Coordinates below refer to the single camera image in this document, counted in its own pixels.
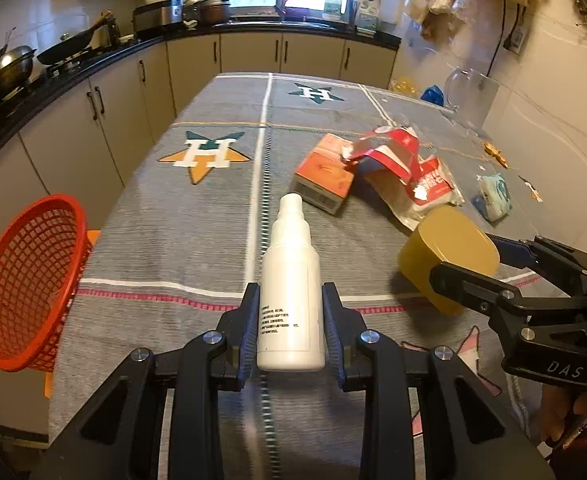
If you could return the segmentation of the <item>lidded steel wok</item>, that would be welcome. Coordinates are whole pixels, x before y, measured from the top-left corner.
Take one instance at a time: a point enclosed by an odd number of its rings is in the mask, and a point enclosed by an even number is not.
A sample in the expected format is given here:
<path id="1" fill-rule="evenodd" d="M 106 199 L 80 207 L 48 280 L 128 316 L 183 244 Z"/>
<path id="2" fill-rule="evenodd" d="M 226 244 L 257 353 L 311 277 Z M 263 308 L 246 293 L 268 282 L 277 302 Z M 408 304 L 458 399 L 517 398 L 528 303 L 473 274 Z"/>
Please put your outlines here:
<path id="1" fill-rule="evenodd" d="M 8 30 L 0 48 L 0 104 L 11 92 L 28 84 L 34 66 L 35 49 L 27 44 L 9 48 L 13 31 L 14 28 Z"/>

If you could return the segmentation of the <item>brown cooking pot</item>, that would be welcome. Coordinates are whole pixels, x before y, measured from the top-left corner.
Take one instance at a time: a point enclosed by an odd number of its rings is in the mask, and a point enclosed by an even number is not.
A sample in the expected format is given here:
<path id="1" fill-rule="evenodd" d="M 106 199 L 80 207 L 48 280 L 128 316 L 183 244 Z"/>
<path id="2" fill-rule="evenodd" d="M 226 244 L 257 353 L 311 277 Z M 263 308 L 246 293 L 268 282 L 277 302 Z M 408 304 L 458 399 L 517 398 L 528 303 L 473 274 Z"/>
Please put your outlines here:
<path id="1" fill-rule="evenodd" d="M 230 19 L 230 0 L 187 0 L 182 6 L 182 20 L 201 26 L 223 24 Z"/>

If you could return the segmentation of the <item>orange cardboard box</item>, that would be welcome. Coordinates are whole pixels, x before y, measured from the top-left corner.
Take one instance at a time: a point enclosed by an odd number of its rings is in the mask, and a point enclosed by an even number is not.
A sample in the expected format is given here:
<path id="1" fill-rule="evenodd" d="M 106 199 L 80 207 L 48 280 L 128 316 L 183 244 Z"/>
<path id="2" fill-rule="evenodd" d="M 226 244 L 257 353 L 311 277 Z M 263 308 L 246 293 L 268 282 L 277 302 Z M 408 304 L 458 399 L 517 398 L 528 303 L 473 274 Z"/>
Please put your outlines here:
<path id="1" fill-rule="evenodd" d="M 295 169 L 291 191 L 298 193 L 304 202 L 336 214 L 354 180 L 354 172 L 344 159 L 352 148 L 351 141 L 326 133 Z"/>

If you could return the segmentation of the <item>white spray bottle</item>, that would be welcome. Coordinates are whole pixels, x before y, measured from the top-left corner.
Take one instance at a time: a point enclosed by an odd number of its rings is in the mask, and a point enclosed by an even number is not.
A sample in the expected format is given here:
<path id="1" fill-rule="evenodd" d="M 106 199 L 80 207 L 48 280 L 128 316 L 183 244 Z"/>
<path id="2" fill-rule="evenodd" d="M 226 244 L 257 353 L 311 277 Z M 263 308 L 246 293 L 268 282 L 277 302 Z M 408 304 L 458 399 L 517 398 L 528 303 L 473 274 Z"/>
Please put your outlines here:
<path id="1" fill-rule="evenodd" d="M 262 260 L 256 364 L 269 373 L 325 366 L 321 269 L 297 193 L 280 200 Z"/>

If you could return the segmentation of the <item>red plastic basket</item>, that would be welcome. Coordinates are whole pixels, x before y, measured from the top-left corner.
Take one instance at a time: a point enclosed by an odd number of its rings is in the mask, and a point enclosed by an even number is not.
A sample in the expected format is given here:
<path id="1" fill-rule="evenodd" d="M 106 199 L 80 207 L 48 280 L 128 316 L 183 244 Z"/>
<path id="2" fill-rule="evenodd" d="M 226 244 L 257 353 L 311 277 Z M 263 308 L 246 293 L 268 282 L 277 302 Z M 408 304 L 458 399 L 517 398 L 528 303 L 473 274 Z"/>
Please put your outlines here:
<path id="1" fill-rule="evenodd" d="M 92 252 L 72 196 L 38 200 L 0 237 L 0 370 L 51 373 L 80 277 Z"/>

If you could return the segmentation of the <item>black frying pan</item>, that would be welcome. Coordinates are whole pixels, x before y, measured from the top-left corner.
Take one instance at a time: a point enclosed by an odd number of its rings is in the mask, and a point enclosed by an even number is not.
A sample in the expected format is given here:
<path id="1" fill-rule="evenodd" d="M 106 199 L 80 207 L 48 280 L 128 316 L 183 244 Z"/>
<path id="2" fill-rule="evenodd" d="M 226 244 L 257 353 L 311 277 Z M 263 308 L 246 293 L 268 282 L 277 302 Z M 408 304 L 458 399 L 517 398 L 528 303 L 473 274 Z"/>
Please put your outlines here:
<path id="1" fill-rule="evenodd" d="M 51 66 L 63 62 L 68 58 L 72 58 L 72 56 L 87 48 L 92 41 L 92 37 L 94 37 L 95 31 L 102 26 L 108 25 L 113 18 L 114 14 L 112 11 L 103 12 L 103 14 L 100 15 L 100 18 L 98 18 L 98 20 L 88 29 L 79 32 L 68 39 L 62 40 L 58 42 L 58 44 L 40 52 L 36 55 L 37 61 L 45 66 Z"/>

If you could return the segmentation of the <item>kitchen base cabinets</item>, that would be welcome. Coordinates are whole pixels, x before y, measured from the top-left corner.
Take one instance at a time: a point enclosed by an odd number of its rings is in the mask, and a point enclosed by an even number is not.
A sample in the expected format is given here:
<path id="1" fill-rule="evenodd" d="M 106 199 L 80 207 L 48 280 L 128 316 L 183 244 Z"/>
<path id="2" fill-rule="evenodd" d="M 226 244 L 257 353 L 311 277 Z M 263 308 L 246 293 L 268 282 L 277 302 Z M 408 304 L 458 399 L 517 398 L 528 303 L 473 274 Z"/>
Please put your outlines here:
<path id="1" fill-rule="evenodd" d="M 289 146 L 313 134 L 354 136 L 400 125 L 414 104 L 377 87 L 255 70 L 207 82 L 182 105 L 171 94 L 153 132 L 142 96 L 138 50 L 96 62 L 84 73 L 43 79 L 0 110 L 0 236 L 34 200 L 74 197 L 90 228 L 109 232 L 116 211 L 141 186 L 142 167 L 164 171 L 163 218 L 135 220 L 117 240 L 116 259 L 80 281 L 80 293 L 108 299 L 218 310 L 243 288 L 248 197 L 256 137 L 279 130 Z"/>

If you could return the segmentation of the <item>red white snack bag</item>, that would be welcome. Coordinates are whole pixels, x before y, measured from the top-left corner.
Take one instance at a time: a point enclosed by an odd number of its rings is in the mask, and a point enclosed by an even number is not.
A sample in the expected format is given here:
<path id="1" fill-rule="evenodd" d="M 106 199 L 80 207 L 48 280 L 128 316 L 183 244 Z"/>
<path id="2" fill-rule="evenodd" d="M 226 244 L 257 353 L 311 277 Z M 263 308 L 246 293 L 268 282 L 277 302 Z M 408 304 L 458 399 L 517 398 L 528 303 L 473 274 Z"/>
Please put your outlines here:
<path id="1" fill-rule="evenodd" d="M 461 206 L 464 196 L 443 160 L 423 158 L 412 127 L 381 126 L 341 151 L 342 160 L 363 174 L 405 228 L 415 230 L 433 209 Z"/>

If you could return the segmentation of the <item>clear glass pitcher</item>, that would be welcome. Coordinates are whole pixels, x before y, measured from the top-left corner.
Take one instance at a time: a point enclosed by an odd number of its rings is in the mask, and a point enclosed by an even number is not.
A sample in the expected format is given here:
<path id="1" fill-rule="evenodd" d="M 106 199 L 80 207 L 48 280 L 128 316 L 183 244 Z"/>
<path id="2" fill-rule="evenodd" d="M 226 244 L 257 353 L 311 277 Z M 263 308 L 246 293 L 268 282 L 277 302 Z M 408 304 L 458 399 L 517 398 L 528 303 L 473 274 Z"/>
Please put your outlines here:
<path id="1" fill-rule="evenodd" d="M 444 84 L 444 104 L 463 127 L 480 132 L 491 110 L 499 83 L 477 70 L 456 67 Z"/>

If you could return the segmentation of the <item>blue white tissue pack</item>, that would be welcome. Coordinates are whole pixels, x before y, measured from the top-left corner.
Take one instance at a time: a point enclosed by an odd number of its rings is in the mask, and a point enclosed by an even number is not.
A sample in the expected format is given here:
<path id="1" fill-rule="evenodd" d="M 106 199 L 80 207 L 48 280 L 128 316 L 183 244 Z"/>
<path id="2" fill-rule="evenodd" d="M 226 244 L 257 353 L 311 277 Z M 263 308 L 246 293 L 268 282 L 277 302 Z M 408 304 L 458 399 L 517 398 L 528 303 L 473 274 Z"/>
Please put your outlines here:
<path id="1" fill-rule="evenodd" d="M 477 187 L 478 192 L 472 197 L 472 205 L 487 222 L 499 222 L 510 213 L 510 193 L 501 174 L 478 176 Z"/>

